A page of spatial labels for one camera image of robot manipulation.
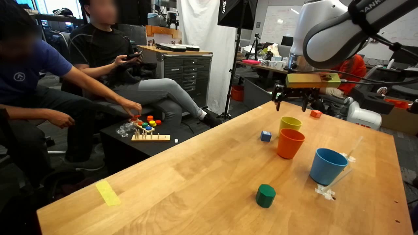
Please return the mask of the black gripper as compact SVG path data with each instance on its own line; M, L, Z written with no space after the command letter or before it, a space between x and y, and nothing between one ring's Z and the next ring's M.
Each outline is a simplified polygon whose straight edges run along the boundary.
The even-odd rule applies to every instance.
M302 110L305 112L310 105L310 100L319 93L321 90L318 87L288 87L285 84L276 84L272 91L272 100L276 103L276 110L280 110L283 100L292 96L300 96L304 100Z

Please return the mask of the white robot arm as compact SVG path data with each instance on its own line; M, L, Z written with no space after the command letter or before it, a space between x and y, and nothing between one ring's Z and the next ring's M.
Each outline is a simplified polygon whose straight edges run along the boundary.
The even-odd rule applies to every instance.
M309 0L298 16L289 67L293 73L331 69L361 50L378 32L418 6L418 0Z

